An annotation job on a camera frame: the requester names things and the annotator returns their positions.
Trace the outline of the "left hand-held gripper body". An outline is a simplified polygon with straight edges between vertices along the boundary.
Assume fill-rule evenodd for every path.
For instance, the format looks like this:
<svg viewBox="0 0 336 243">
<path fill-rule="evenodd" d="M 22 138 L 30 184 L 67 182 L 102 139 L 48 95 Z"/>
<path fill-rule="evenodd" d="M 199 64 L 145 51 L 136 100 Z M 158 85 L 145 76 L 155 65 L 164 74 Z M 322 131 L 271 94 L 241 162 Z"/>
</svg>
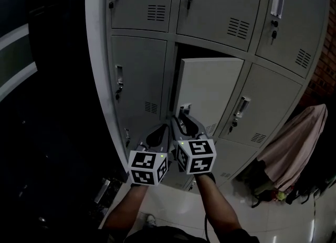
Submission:
<svg viewBox="0 0 336 243">
<path fill-rule="evenodd" d="M 128 169 L 132 183 L 157 186 L 168 171 L 168 145 L 149 149 L 140 144 L 130 152 Z"/>
</svg>

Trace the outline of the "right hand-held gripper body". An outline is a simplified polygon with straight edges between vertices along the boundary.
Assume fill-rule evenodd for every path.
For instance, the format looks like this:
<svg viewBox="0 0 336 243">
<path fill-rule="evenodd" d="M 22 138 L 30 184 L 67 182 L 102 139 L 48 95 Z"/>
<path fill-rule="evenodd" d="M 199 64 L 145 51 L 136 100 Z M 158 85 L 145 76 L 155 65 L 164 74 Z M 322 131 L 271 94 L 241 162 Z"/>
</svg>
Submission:
<svg viewBox="0 0 336 243">
<path fill-rule="evenodd" d="M 173 145 L 180 172 L 194 175 L 212 171 L 216 160 L 216 149 L 214 141 L 209 139 L 206 134 L 200 134 L 197 138 L 191 139 L 173 137 Z"/>
</svg>

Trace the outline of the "grey locker door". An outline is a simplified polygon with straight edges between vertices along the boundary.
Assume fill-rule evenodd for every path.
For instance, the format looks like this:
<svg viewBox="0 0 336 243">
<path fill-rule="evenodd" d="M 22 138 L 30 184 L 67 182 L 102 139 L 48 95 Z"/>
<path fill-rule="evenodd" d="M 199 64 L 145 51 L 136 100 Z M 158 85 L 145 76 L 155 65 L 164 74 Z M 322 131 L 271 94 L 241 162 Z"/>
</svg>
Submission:
<svg viewBox="0 0 336 243">
<path fill-rule="evenodd" d="M 181 60 L 175 115 L 187 108 L 190 116 L 213 136 L 234 91 L 244 61 L 238 58 L 185 58 Z"/>
</svg>

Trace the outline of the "grey metal locker cabinet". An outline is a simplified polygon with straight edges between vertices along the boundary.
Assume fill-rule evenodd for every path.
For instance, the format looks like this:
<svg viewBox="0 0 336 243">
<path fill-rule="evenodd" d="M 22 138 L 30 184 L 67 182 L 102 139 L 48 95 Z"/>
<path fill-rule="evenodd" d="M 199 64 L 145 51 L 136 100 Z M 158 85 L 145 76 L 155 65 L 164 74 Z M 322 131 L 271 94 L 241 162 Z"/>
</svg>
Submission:
<svg viewBox="0 0 336 243">
<path fill-rule="evenodd" d="M 303 96 L 336 0 L 85 0 L 85 8 L 94 82 L 123 168 L 152 126 L 167 124 L 172 137 L 182 59 L 244 61 L 209 137 L 224 184 L 267 147 Z"/>
</svg>

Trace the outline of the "person's left forearm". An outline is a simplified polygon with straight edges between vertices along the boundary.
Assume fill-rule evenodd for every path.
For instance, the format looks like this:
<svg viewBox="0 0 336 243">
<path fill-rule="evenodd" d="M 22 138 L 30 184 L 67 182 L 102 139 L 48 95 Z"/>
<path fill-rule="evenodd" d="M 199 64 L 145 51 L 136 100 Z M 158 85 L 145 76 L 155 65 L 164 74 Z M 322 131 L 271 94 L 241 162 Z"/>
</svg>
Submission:
<svg viewBox="0 0 336 243">
<path fill-rule="evenodd" d="M 131 186 L 122 201 L 111 211 L 103 224 L 114 237 L 125 237 L 133 227 L 148 186 Z"/>
</svg>

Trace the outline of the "person's right forearm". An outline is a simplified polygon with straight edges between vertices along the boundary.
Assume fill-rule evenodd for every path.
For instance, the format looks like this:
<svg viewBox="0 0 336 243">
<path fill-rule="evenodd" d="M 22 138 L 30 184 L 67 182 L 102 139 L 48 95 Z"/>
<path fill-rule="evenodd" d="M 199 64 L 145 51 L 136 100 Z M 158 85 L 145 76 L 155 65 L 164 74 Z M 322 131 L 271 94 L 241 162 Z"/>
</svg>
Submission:
<svg viewBox="0 0 336 243">
<path fill-rule="evenodd" d="M 202 198 L 207 219 L 218 237 L 241 229 L 238 217 L 219 191 L 215 182 L 205 174 L 196 175 L 197 186 Z"/>
</svg>

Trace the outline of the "green garment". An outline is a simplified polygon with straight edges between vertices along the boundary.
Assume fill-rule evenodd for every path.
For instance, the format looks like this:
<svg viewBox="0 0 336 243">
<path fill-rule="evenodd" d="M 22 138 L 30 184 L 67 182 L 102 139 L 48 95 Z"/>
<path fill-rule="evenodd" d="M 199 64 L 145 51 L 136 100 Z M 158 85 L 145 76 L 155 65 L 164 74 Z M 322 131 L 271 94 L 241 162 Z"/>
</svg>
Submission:
<svg viewBox="0 0 336 243">
<path fill-rule="evenodd" d="M 266 181 L 261 185 L 255 186 L 252 188 L 252 193 L 256 196 L 259 196 L 261 193 L 265 191 L 272 191 L 274 189 L 274 182 Z"/>
</svg>

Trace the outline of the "person's black clothing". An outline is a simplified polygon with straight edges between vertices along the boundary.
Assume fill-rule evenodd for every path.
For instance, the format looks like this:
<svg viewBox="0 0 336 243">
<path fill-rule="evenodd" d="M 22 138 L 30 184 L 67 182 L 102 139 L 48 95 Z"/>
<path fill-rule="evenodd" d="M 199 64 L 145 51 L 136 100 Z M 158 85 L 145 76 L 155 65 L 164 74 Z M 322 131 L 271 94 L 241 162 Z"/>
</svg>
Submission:
<svg viewBox="0 0 336 243">
<path fill-rule="evenodd" d="M 208 243 L 207 240 L 192 236 L 185 231 L 170 226 L 145 228 L 127 236 L 116 238 L 106 229 L 99 230 L 97 240 L 100 243 Z M 249 235 L 243 229 L 236 229 L 218 238 L 220 243 L 260 243 L 258 238 Z"/>
</svg>

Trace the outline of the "beige coat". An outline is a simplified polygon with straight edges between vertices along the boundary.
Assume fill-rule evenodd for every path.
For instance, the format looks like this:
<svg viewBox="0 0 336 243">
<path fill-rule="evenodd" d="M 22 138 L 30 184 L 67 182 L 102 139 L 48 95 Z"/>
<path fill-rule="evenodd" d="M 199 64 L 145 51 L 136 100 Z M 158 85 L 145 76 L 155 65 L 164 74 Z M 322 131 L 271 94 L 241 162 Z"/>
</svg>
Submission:
<svg viewBox="0 0 336 243">
<path fill-rule="evenodd" d="M 328 117 L 325 104 L 305 108 L 289 120 L 257 156 L 274 187 L 284 192 L 307 165 Z"/>
</svg>

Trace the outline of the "black bag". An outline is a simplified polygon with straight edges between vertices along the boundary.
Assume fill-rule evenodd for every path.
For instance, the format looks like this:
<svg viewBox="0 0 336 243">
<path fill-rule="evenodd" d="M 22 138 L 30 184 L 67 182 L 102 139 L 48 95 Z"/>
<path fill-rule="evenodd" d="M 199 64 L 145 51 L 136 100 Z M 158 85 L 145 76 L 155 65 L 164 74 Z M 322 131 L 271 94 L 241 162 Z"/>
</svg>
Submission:
<svg viewBox="0 0 336 243">
<path fill-rule="evenodd" d="M 289 192 L 285 192 L 287 194 L 287 198 L 284 201 L 288 205 L 291 205 L 294 200 L 298 199 L 299 197 L 306 197 L 306 199 L 301 202 L 301 204 L 306 203 L 310 196 L 316 195 L 316 192 L 323 193 L 327 188 L 327 183 L 320 182 L 312 186 L 305 185 L 303 182 L 299 182 L 294 187 L 291 187 Z M 257 199 L 257 203 L 253 204 L 251 207 L 256 208 L 260 205 L 261 202 L 271 202 L 277 201 L 275 199 L 275 194 L 278 192 L 278 189 L 273 189 L 272 191 L 265 191 L 261 193 L 259 196 L 254 195 L 254 198 Z"/>
</svg>

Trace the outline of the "dark glass revolving door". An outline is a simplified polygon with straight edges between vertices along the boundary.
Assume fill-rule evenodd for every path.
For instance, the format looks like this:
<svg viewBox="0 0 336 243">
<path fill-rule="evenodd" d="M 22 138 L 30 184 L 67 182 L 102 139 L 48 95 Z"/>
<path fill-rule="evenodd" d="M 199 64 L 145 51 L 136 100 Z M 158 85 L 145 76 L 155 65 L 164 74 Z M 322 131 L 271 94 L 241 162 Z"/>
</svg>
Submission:
<svg viewBox="0 0 336 243">
<path fill-rule="evenodd" d="M 91 69 L 85 0 L 0 0 L 0 243 L 105 243 L 94 202 L 111 146 Z"/>
</svg>

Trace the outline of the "yellow and black floor tape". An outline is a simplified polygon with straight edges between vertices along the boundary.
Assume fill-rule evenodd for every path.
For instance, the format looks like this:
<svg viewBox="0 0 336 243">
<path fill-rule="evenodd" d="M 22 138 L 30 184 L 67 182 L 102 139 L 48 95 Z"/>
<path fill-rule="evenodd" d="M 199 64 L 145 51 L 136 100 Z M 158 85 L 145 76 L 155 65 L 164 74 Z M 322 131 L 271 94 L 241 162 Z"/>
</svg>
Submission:
<svg viewBox="0 0 336 243">
<path fill-rule="evenodd" d="M 313 243 L 315 222 L 316 222 L 316 199 L 314 198 L 313 199 L 313 219 L 311 221 L 309 243 Z"/>
</svg>

